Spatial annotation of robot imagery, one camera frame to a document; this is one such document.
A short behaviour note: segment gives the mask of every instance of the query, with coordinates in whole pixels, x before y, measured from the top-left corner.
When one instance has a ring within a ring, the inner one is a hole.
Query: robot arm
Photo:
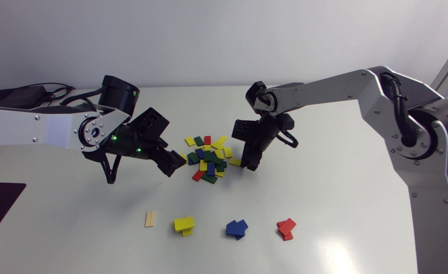
[[[298,145],[288,132],[294,122],[286,112],[357,99],[363,119],[384,138],[393,167],[408,186],[419,273],[448,273],[448,99],[385,67],[308,84],[266,88],[258,82],[246,99],[261,118],[236,120],[232,136],[245,141],[241,166],[250,170],[275,137]]]

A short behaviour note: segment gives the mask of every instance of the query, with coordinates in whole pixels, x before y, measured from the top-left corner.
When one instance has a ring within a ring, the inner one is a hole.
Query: yellow block
[[[187,160],[187,155],[185,154],[180,154],[180,156],[182,156],[183,159],[185,159],[185,163],[189,163],[189,161]]]
[[[221,150],[214,150],[214,152],[216,153],[217,158],[225,159]]]
[[[230,163],[231,165],[241,166],[241,160],[240,160],[240,159],[231,158],[231,160],[229,160],[229,163]]]
[[[187,142],[187,145],[189,145],[189,147],[195,145],[195,141],[192,137],[185,138],[185,142]]]
[[[183,237],[189,236],[189,235],[192,235],[192,229],[191,228],[182,230],[182,236]]]
[[[225,171],[217,172],[217,170],[216,170],[215,173],[216,173],[216,176],[224,177],[224,173],[226,173],[226,172]]]
[[[184,229],[189,229],[195,227],[195,223],[192,217],[187,216],[185,218],[175,219],[173,220],[175,225],[175,231],[180,232]]]
[[[212,144],[210,144],[210,146],[219,150],[224,148],[224,146],[222,144],[219,144],[218,142],[213,142]]]
[[[200,171],[207,171],[207,162],[200,160]]]
[[[224,144],[224,142],[227,140],[227,137],[226,136],[221,136],[221,137],[219,137],[219,139],[217,139],[217,144]]]
[[[224,155],[226,155],[226,158],[232,158],[232,150],[230,147],[224,148]]]

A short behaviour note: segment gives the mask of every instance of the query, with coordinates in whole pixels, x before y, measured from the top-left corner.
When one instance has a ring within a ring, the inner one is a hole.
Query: white table
[[[134,116],[153,107],[167,118],[170,150],[192,151],[188,136],[227,135],[240,157],[234,121],[259,118],[247,89],[143,88]],[[191,179],[197,166],[167,178],[131,158],[108,185],[77,151],[0,147],[0,182],[27,184],[0,224],[0,273],[417,273],[407,186],[357,102],[290,115],[297,149],[275,140],[255,172],[229,166],[215,185]],[[147,210],[156,211],[152,228]],[[182,237],[172,225],[186,215],[196,226]],[[289,217],[297,226],[284,242],[276,222]],[[226,236],[226,224],[241,219],[246,236]]]

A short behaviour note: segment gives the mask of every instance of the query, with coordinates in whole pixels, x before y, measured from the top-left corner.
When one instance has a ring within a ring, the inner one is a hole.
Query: pile of blocks
[[[297,225],[292,219],[288,218],[285,221],[278,222],[278,232],[283,237],[284,241],[293,239],[292,229]]]
[[[236,220],[233,220],[229,224],[226,225],[226,234],[235,236],[236,240],[241,239],[245,236],[245,230],[248,228],[248,225],[244,220],[241,220],[239,222],[236,222]]]
[[[241,160],[232,157],[232,150],[229,147],[224,147],[224,142],[227,140],[226,136],[221,136],[217,141],[212,142],[210,136],[205,136],[204,139],[200,136],[192,138],[185,138],[185,142],[190,146],[196,145],[194,152],[187,155],[180,154],[187,160],[189,165],[199,164],[198,171],[193,175],[192,179],[199,181],[204,179],[207,182],[215,183],[217,177],[224,177],[225,168],[227,168],[226,158],[229,158],[231,165],[241,166]]]
[[[195,227],[193,217],[187,216],[185,218],[173,220],[175,231],[182,232],[182,236],[189,236],[192,234],[192,228]]]

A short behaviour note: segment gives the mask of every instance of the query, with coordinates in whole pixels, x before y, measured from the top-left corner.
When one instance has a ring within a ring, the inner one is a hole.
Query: white wall
[[[426,83],[448,0],[0,0],[0,88],[312,81],[386,65]]]

